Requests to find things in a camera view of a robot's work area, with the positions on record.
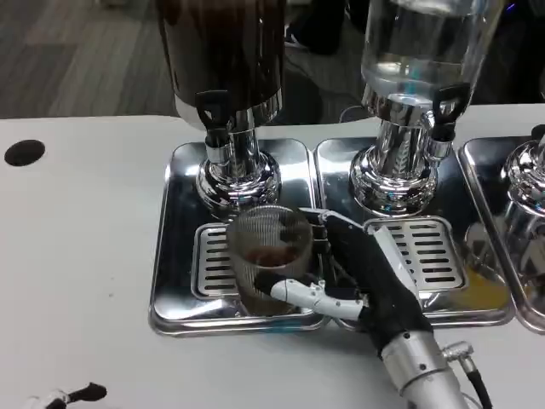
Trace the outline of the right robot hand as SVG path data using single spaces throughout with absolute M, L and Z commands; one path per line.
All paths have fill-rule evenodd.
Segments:
M 370 233 L 333 210 L 303 208 L 301 211 L 324 234 L 328 254 L 354 279 L 364 298 L 333 297 L 321 284 L 285 278 L 270 270 L 260 271 L 254 278 L 257 290 L 334 319 L 357 321 L 369 334 L 379 355 L 399 337 L 408 339 L 417 333 L 433 336 L 416 285 L 403 266 L 387 228 Z

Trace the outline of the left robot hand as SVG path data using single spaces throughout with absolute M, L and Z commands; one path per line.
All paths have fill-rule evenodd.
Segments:
M 70 393 L 56 389 L 45 397 L 32 396 L 26 400 L 22 408 L 25 409 L 66 409 L 69 405 L 84 401 L 96 402 L 107 396 L 107 389 L 97 383 L 89 383 L 81 389 Z

